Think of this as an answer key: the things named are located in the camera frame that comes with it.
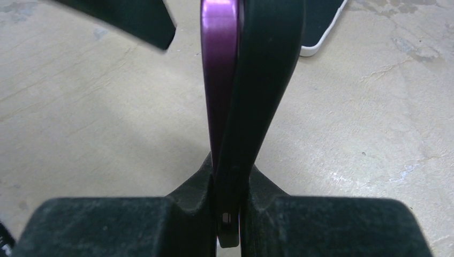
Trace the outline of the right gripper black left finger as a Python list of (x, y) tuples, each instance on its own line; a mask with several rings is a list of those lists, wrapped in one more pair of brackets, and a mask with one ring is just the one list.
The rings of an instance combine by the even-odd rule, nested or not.
[(211, 157), (166, 196), (45, 201), (13, 256), (215, 256)]

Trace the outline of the black phone case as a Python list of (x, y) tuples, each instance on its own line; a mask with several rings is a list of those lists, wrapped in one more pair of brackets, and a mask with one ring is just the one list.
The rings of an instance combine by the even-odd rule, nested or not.
[(217, 237), (240, 243), (240, 205), (267, 130), (298, 60), (305, 1), (245, 1), (239, 58), (214, 179)]

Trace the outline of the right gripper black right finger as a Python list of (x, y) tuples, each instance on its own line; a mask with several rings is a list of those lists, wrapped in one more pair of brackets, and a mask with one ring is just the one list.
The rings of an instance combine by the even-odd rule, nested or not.
[(257, 168), (241, 210), (242, 256), (431, 256), (394, 199), (289, 195)]

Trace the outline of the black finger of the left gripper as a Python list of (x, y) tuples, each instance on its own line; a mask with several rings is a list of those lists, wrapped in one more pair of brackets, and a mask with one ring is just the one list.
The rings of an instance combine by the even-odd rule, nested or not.
[(163, 51), (175, 37), (176, 25), (162, 0), (57, 0), (56, 3), (102, 20)]

